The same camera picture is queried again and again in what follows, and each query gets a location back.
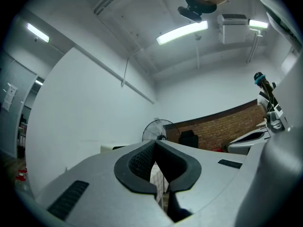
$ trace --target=fan guard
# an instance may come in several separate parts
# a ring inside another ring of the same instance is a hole
[[[180,137],[179,129],[174,123],[165,119],[158,119],[146,126],[142,141],[147,140],[170,140],[178,141]]]

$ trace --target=black vent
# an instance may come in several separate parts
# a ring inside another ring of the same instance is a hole
[[[61,220],[65,220],[75,207],[89,183],[75,181],[64,193],[48,208],[48,211]]]
[[[240,19],[247,19],[245,15],[243,14],[222,14],[223,18],[225,19],[235,19],[235,18],[240,18]]]
[[[237,169],[240,169],[241,166],[242,166],[242,163],[240,162],[235,162],[235,161],[229,161],[229,160],[219,160],[218,161],[219,164],[222,164],[222,165],[225,165],[225,166],[230,166],[230,167],[233,167],[233,168],[237,168]]]

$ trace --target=floor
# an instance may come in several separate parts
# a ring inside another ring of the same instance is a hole
[[[169,206],[169,193],[166,192],[163,194],[163,209],[165,213],[167,213],[168,206]]]
[[[9,181],[14,184],[15,177],[18,176],[18,170],[26,168],[25,159],[16,159],[0,151],[0,160]]]

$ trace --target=black chair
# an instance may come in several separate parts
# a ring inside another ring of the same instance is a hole
[[[179,138],[179,144],[199,148],[199,137],[192,130],[184,131]]]

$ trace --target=red brick wall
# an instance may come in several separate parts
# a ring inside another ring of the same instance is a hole
[[[180,133],[192,130],[199,137],[199,148],[212,150],[256,129],[263,121],[262,111],[254,100],[236,108],[206,117],[179,122]],[[166,129],[168,140],[178,143],[175,130]]]

